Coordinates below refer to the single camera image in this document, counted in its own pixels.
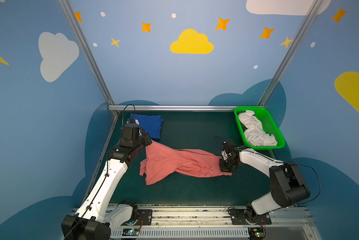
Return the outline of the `pink t shirt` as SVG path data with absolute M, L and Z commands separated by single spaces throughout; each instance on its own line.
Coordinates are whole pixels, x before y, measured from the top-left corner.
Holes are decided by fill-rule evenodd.
M 221 157 L 203 150 L 175 150 L 153 141 L 145 148 L 145 153 L 146 159 L 140 163 L 139 175 L 145 176 L 147 186 L 174 172 L 196 178 L 231 175 L 220 170 Z

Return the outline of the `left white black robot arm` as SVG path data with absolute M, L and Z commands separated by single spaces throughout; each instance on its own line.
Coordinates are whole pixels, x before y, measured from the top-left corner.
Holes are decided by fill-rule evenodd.
M 123 224 L 138 221 L 135 202 L 123 201 L 115 210 L 107 212 L 108 204 L 137 153 L 151 145 L 149 134 L 136 122 L 128 119 L 121 128 L 118 143 L 108 152 L 103 172 L 92 191 L 73 216 L 61 223 L 66 240 L 109 240 L 111 232 Z

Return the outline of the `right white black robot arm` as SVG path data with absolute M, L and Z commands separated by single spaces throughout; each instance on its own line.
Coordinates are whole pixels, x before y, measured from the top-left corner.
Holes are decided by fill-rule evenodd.
M 238 165 L 245 164 L 270 179 L 270 192 L 247 204 L 247 216 L 259 217 L 310 197 L 309 187 L 297 163 L 275 160 L 247 146 L 238 147 L 233 141 L 224 141 L 222 149 L 221 172 L 232 173 Z

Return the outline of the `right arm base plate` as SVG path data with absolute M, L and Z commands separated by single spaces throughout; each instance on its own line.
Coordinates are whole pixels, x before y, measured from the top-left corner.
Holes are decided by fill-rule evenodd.
M 233 225 L 271 225 L 272 221 L 268 213 L 257 215 L 252 210 L 228 208 L 227 213 L 231 217 Z

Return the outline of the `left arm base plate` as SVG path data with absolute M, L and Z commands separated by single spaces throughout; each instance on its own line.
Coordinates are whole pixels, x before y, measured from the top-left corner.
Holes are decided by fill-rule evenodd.
M 136 220 L 125 222 L 121 226 L 150 226 L 152 222 L 152 213 L 153 211 L 151 209 L 138 210 Z

